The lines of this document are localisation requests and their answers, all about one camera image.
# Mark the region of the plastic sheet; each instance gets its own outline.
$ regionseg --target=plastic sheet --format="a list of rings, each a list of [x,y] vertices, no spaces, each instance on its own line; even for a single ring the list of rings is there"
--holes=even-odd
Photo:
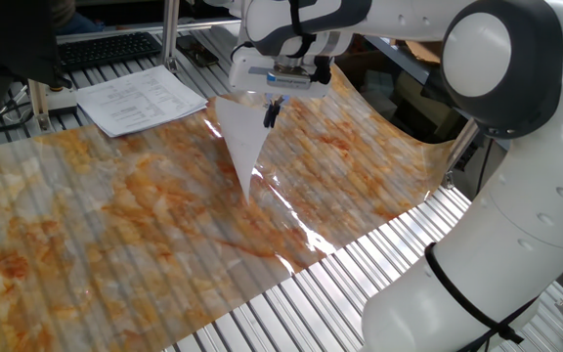
[[[285,106],[247,205],[209,106],[0,146],[0,351],[159,352],[423,202],[451,146],[408,137],[336,70],[325,99]]]

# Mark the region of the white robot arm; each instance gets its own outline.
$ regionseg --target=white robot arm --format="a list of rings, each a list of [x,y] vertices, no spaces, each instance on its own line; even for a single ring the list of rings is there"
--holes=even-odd
[[[512,139],[432,260],[368,302],[367,352],[461,350],[563,273],[563,0],[247,0],[241,12],[251,44],[234,53],[239,90],[324,96],[329,60],[318,58],[352,33],[444,40],[454,100],[485,134]]]

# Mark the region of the keyboard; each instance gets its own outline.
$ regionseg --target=keyboard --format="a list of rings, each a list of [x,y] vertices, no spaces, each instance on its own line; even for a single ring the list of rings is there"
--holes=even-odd
[[[155,55],[162,46],[151,34],[131,33],[58,45],[63,71]]]

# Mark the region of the paper document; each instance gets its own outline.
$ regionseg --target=paper document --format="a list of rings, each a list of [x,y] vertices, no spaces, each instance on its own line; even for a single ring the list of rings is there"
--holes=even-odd
[[[207,100],[158,66],[82,88],[77,103],[107,135],[117,137],[205,109]]]
[[[216,99],[216,117],[247,204],[253,167],[271,131],[264,127],[265,114],[266,111],[262,109],[249,108],[223,98]]]

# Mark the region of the desk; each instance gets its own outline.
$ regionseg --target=desk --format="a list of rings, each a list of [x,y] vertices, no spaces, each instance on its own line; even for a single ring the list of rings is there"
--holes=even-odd
[[[181,35],[197,37],[220,58],[218,66],[200,69],[179,54],[183,71],[179,78],[208,98],[229,92],[228,57],[236,43],[230,33],[238,31],[238,23],[224,22],[221,25],[229,32],[212,28],[210,24],[196,24],[180,30]],[[150,32],[159,39],[160,28],[150,28]],[[154,58],[146,58],[74,71],[68,77],[81,88],[152,66]],[[12,87],[10,94],[14,95],[19,88]],[[79,110],[76,114],[52,117],[52,123],[57,131],[62,131],[92,121]],[[36,133],[37,130],[28,124],[0,133],[0,144],[30,138]],[[455,225],[469,204],[458,190],[440,188],[424,204],[267,290],[165,351],[356,351],[363,343],[361,314],[368,298],[403,275],[422,255],[425,246],[439,241]],[[553,285],[542,296],[541,312],[523,331],[527,341],[519,347],[503,344],[498,350],[563,350],[563,325],[553,306],[558,299],[563,299],[563,290]]]

